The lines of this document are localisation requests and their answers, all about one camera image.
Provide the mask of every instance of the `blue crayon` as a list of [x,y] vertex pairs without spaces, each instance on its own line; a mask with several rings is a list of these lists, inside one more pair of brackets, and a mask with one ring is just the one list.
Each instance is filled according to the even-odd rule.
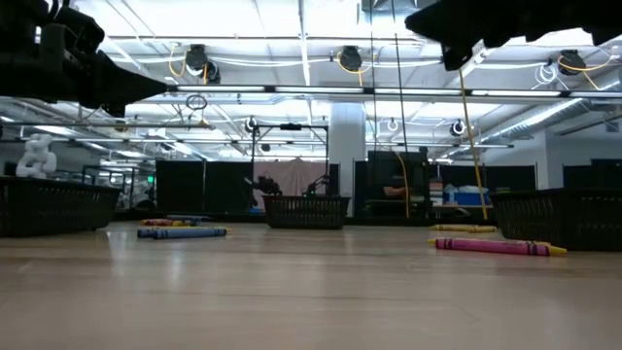
[[141,228],[138,229],[138,238],[198,238],[198,237],[221,237],[226,236],[226,228],[223,227],[197,227],[197,228]]

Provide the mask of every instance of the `yellow cable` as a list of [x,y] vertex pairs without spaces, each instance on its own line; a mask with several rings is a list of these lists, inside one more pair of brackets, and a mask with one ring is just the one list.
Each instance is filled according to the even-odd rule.
[[587,81],[590,82],[590,84],[592,85],[592,87],[594,87],[596,90],[600,90],[601,88],[599,86],[596,85],[596,83],[594,83],[594,81],[592,80],[592,78],[590,78],[589,75],[587,75],[587,72],[583,72],[583,75],[585,76],[585,78],[587,78]]
[[181,77],[186,72],[186,56],[188,55],[188,53],[184,52],[184,61],[182,62],[182,72],[177,73],[173,69],[173,53],[175,53],[175,48],[177,48],[177,44],[173,44],[173,50],[171,50],[171,56],[170,56],[170,59],[168,60],[168,69],[171,71],[171,74],[174,75],[175,77]]
[[410,218],[410,190],[408,189],[408,178],[406,177],[406,165],[404,164],[403,159],[399,156],[399,153],[396,152],[397,159],[401,163],[401,171],[404,174],[404,186],[406,187],[406,219]]
[[482,179],[479,176],[479,160],[477,158],[477,150],[473,144],[473,131],[470,129],[470,121],[468,120],[467,93],[465,92],[465,76],[463,70],[460,70],[460,89],[463,93],[463,105],[465,106],[466,131],[468,132],[468,142],[470,150],[473,153],[473,162],[475,163],[475,178],[477,179],[477,188],[479,189],[479,200],[482,201],[482,213],[484,220],[488,220],[488,212],[486,211],[486,201],[484,201],[484,191],[482,190]]
[[369,69],[371,69],[371,67],[373,67],[373,61],[375,60],[375,56],[374,58],[371,60],[371,65],[369,67],[367,67],[367,69],[365,70],[361,70],[359,69],[358,71],[351,71],[348,68],[344,67],[343,64],[341,64],[340,62],[340,58],[341,58],[341,52],[337,53],[337,64],[339,65],[339,67],[341,67],[341,69],[343,69],[346,73],[350,73],[350,74],[358,74],[359,75],[359,86],[363,86],[363,73],[365,73],[366,71],[368,71]]
[[599,65],[599,66],[596,66],[596,67],[591,67],[591,68],[579,68],[579,67],[572,67],[572,66],[569,66],[569,65],[567,65],[567,64],[565,64],[565,63],[562,63],[562,58],[564,58],[564,57],[563,57],[563,56],[560,56],[560,57],[557,59],[557,63],[558,63],[559,65],[561,65],[562,67],[564,67],[564,68],[566,68],[566,69],[571,69],[571,70],[573,70],[573,71],[577,71],[577,72],[593,72],[593,71],[595,71],[595,70],[599,70],[599,69],[601,69],[601,68],[605,68],[605,67],[607,67],[607,66],[609,65],[609,63],[611,62],[611,56],[609,56],[609,59],[608,59],[605,63],[603,63],[603,64],[601,64],[601,65]]
[[203,85],[207,85],[207,73],[210,71],[209,64],[205,63],[203,65]]

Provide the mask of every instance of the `pink crayon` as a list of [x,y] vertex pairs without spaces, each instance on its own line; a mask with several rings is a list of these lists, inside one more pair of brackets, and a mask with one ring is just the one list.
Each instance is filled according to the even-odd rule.
[[492,241],[463,238],[436,238],[429,239],[428,243],[433,244],[436,249],[531,255],[543,257],[560,256],[564,255],[567,252],[564,248],[553,247],[544,244],[536,244],[526,241]]

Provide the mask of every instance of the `beige curtain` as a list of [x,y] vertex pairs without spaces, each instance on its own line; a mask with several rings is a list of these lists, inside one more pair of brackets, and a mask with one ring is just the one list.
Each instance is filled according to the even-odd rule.
[[[283,195],[302,195],[307,186],[326,174],[325,164],[322,162],[303,161],[300,158],[292,161],[261,161],[255,163],[255,181],[259,176],[273,179],[281,187]],[[317,193],[325,193],[326,188],[321,186]],[[253,195],[263,209],[261,191],[254,190]]]

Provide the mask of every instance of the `black wicker basket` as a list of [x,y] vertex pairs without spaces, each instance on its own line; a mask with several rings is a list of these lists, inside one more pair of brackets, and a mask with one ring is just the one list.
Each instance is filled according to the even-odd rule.
[[349,197],[265,195],[265,216],[271,228],[342,229]]
[[113,218],[119,192],[77,183],[0,177],[0,236],[104,228]]
[[491,196],[503,237],[569,250],[622,251],[622,191],[557,189]]

